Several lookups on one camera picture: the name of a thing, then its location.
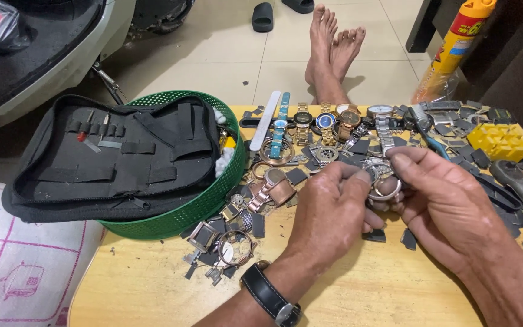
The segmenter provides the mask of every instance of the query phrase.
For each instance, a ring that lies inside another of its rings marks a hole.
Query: black slipper
[[[253,8],[252,26],[259,33],[274,29],[274,12],[269,2],[262,2]]]
[[[282,3],[298,13],[311,13],[314,11],[314,0],[282,0]]]

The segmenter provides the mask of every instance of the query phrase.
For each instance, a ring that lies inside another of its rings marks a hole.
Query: table
[[[365,113],[366,108],[359,110]],[[244,111],[255,107],[231,109],[240,119]],[[290,106],[288,116],[296,110]],[[317,115],[320,107],[310,106],[310,112]],[[251,138],[254,129],[241,133]],[[238,291],[239,277],[251,263],[280,255],[292,230],[295,209],[282,206],[266,216],[265,238],[258,240],[253,260],[216,287],[204,276],[208,266],[198,268],[191,280],[184,278],[189,265],[181,258],[194,248],[180,237],[136,241],[109,232],[78,286],[69,326],[196,323]],[[405,224],[398,215],[383,213],[382,218],[388,224],[387,242],[358,241],[302,298],[306,315],[300,325],[481,326],[469,293],[454,275],[420,247],[411,251],[399,242]],[[523,241],[523,229],[517,241]]]

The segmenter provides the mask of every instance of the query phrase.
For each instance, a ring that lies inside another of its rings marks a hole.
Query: bare foot
[[[310,24],[310,49],[311,55],[306,66],[304,78],[310,85],[314,85],[312,72],[314,66],[320,64],[330,64],[330,47],[336,31],[338,30],[338,19],[336,14],[325,9],[323,4],[314,8],[312,23]]]
[[[361,26],[350,31],[344,30],[344,32],[338,33],[338,38],[333,40],[330,50],[330,64],[340,83],[346,76],[350,64],[358,56],[366,34],[366,28]]]

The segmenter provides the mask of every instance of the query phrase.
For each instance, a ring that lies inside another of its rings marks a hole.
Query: man's right hand
[[[471,273],[473,261],[498,256],[489,252],[515,243],[488,195],[463,168],[423,148],[396,147],[386,154],[411,188],[393,208],[423,247],[456,275]]]

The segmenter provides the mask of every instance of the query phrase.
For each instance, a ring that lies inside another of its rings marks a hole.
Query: scooter
[[[5,2],[19,11],[30,42],[17,51],[0,51],[0,127],[75,87],[90,72],[122,104],[120,88],[102,71],[102,61],[122,47],[127,36],[173,32],[194,0]]]

